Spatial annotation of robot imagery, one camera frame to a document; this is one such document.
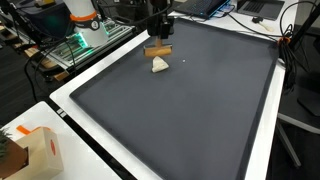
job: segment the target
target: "desk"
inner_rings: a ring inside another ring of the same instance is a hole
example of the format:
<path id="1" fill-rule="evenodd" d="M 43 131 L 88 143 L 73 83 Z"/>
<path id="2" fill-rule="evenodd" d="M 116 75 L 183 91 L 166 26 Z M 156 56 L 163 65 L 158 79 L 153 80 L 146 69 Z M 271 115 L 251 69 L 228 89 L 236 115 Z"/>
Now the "desk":
<path id="1" fill-rule="evenodd" d="M 27 129 L 46 126 L 57 134 L 64 171 L 52 180 L 121 179 L 45 102 L 36 104 L 4 126 L 13 140 L 23 137 L 15 129 L 18 125 Z"/>
<path id="2" fill-rule="evenodd" d="M 284 8 L 296 0 L 287 1 Z M 288 11 L 288 14 L 283 19 L 283 26 L 294 24 L 296 7 Z M 256 31 L 267 33 L 259 25 L 251 23 L 252 17 L 237 13 L 232 15 L 244 23 L 245 25 L 255 29 Z M 278 27 L 279 20 L 265 21 L 266 24 L 272 26 L 274 29 Z M 208 20 L 205 24 L 216 26 L 229 30 L 247 31 L 230 17 Z M 280 30 L 276 30 L 275 34 L 280 34 Z M 73 118 L 85 131 L 87 131 L 95 140 L 103 146 L 115 159 L 117 159 L 128 171 L 130 171 L 138 179 L 160 179 L 151 169 L 143 164 L 137 157 L 130 153 L 123 145 L 121 145 L 114 137 L 105 131 L 99 124 L 97 124 L 89 115 L 87 115 L 81 108 L 79 108 L 69 97 L 70 93 L 84 84 L 86 81 L 97 75 L 103 69 L 107 68 L 113 62 L 117 61 L 124 54 L 131 51 L 134 47 L 148 38 L 147 32 L 143 32 L 136 38 L 132 39 L 112 54 L 108 55 L 97 64 L 78 75 L 72 81 L 55 91 L 50 95 L 50 98 L 57 103 L 71 118 Z M 270 84 L 269 92 L 265 101 L 265 107 L 261 116 L 260 124 L 257 130 L 256 140 L 253 145 L 246 179 L 260 180 L 265 179 L 268 161 L 271 151 L 272 139 L 277 119 L 277 112 L 282 91 L 282 84 L 284 79 L 284 69 L 278 64 L 275 68 L 273 78 Z"/>

